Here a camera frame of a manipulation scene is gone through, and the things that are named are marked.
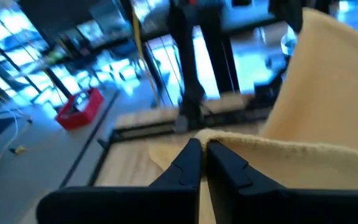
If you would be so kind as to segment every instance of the yellow cloth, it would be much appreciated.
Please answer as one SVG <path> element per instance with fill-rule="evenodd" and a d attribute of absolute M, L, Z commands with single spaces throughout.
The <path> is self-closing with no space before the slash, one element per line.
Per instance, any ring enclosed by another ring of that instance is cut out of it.
<path fill-rule="evenodd" d="M 311 9 L 280 96 L 260 136 L 203 130 L 286 187 L 358 189 L 358 32 Z M 165 170 L 185 142 L 153 143 L 150 158 Z M 200 223 L 215 223 L 208 183 Z"/>

